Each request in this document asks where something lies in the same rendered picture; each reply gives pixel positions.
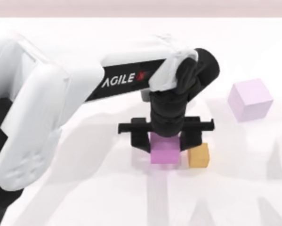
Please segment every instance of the agilex logo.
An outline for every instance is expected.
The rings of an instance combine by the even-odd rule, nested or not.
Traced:
[[[145,74],[146,72],[140,71],[139,73],[122,74],[106,78],[101,88],[123,85],[133,81],[142,81],[145,78]]]

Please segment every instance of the white tabletop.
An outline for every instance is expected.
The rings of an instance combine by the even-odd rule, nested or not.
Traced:
[[[55,160],[2,226],[282,226],[282,19],[0,19],[48,56],[92,39],[167,32],[206,48],[221,75],[188,106],[215,119],[204,133],[207,169],[149,164],[117,124],[148,117],[139,92],[82,106],[64,126]],[[262,78],[274,97],[263,120],[237,123],[234,82]]]

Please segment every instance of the pink wall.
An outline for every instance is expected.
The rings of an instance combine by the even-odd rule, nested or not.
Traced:
[[[282,0],[0,0],[0,16],[282,17]]]

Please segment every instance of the orange block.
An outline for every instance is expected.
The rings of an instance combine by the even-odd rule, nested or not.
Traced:
[[[210,161],[208,144],[188,149],[188,162],[190,168],[206,168]]]

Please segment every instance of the pink cube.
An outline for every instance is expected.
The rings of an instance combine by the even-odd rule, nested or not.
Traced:
[[[160,137],[150,133],[151,164],[178,164],[180,162],[180,141],[178,136]]]
[[[267,115],[273,98],[261,79],[233,85],[228,103],[239,122],[262,119]]]

